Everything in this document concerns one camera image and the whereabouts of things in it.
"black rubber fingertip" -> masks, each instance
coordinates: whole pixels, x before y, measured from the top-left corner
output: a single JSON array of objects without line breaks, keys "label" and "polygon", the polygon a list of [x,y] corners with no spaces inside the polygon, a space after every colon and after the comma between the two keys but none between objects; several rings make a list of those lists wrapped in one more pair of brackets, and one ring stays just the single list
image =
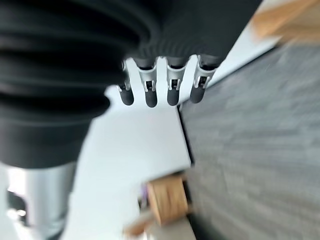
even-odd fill
[{"label": "black rubber fingertip", "polygon": [[192,86],[191,93],[190,93],[190,100],[192,103],[197,104],[200,103],[201,100],[204,98],[205,89],[202,87],[195,88]]},{"label": "black rubber fingertip", "polygon": [[146,91],[145,92],[145,102],[150,108],[154,108],[158,103],[157,92],[156,91]]},{"label": "black rubber fingertip", "polygon": [[179,102],[179,91],[173,89],[173,90],[168,90],[167,94],[167,102],[170,106],[175,106]]},{"label": "black rubber fingertip", "polygon": [[129,91],[122,90],[120,92],[120,96],[121,96],[122,102],[127,106],[132,105],[134,103],[134,101],[135,101],[132,89],[130,89]]}]

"wooden furniture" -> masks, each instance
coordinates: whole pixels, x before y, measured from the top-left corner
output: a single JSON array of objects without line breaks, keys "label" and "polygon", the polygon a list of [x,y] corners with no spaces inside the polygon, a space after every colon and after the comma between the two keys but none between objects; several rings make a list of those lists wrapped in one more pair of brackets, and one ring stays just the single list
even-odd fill
[{"label": "wooden furniture", "polygon": [[186,216],[190,211],[183,182],[185,175],[171,175],[148,182],[150,208],[159,225]]},{"label": "wooden furniture", "polygon": [[320,43],[320,0],[295,0],[258,12],[252,23],[261,38],[279,36],[281,42]]}]

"wooden block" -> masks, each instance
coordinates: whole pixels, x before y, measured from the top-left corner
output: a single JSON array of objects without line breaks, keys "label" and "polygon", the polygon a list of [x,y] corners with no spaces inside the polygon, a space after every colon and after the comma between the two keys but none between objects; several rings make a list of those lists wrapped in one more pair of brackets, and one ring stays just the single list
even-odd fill
[{"label": "wooden block", "polygon": [[182,176],[168,176],[150,181],[150,208],[160,225],[170,223],[188,213],[188,201]]},{"label": "wooden block", "polygon": [[127,237],[137,237],[144,233],[145,229],[155,222],[154,216],[151,212],[144,213],[139,216],[133,223],[123,229],[123,234]]},{"label": "wooden block", "polygon": [[252,23],[261,38],[278,36],[282,42],[320,43],[320,0],[296,0],[259,12]]}]

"robotic hand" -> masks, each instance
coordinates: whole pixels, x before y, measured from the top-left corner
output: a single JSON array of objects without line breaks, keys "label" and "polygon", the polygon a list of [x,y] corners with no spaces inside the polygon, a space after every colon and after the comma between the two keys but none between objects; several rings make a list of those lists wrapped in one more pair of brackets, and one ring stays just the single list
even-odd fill
[{"label": "robotic hand", "polygon": [[167,101],[179,101],[186,64],[198,55],[198,103],[261,0],[2,0],[0,160],[8,210],[22,240],[57,240],[66,226],[77,159],[93,118],[117,85],[134,102],[133,58],[146,104],[157,104],[157,57],[167,60]]}]

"gray floor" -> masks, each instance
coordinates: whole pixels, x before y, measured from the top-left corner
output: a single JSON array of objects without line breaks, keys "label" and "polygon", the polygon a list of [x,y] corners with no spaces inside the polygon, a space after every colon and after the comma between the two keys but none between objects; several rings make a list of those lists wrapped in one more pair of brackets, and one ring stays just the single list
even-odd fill
[{"label": "gray floor", "polygon": [[320,47],[283,47],[185,103],[195,215],[227,240],[320,239]]}]

